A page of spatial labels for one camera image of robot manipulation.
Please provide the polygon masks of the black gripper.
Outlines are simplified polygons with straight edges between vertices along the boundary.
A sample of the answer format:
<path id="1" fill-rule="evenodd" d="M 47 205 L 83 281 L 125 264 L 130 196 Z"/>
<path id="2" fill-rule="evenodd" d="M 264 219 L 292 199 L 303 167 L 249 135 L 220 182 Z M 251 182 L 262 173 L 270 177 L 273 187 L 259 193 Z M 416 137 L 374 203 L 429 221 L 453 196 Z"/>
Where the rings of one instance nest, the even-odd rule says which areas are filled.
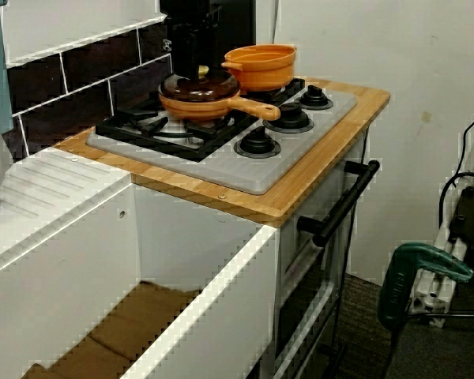
<path id="1" fill-rule="evenodd" d="M 180 77 L 198 79 L 199 57 L 196 45 L 176 45 L 174 41 L 195 35 L 202 47 L 207 47 L 207 66 L 220 69 L 221 57 L 218 28 L 222 5 L 214 1 L 162 1 L 162 13 L 167 17 L 167 39 L 171 41 L 173 72 Z"/>

